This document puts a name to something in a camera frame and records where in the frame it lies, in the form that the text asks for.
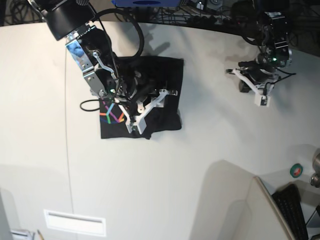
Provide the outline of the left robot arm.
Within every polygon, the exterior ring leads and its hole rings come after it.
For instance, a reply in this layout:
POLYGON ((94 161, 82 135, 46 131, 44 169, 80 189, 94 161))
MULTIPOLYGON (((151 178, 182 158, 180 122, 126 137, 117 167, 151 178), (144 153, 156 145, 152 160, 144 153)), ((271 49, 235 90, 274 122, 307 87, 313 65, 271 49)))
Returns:
POLYGON ((292 61, 286 15, 289 8, 288 0, 239 0, 232 4, 232 23, 246 43, 258 48, 255 59, 241 61, 236 68, 248 79, 239 81, 241 93, 252 91, 252 84, 267 95, 277 83, 293 76, 283 70, 292 61))

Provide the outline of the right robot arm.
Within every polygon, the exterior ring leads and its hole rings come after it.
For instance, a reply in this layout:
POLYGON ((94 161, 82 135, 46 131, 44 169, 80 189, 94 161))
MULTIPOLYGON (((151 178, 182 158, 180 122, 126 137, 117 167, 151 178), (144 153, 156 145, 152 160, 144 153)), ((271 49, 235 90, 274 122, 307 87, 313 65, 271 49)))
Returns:
POLYGON ((177 96, 175 88, 152 73, 156 63, 141 61, 145 36, 140 24, 125 11, 109 8, 97 12, 88 0, 30 0, 32 9, 47 24, 53 37, 66 39, 65 47, 82 72, 91 94, 105 103, 118 105, 128 128, 141 125, 154 109, 164 105, 168 96, 177 96), (138 49, 132 56, 119 57, 101 22, 108 14, 126 17, 138 35, 138 49))

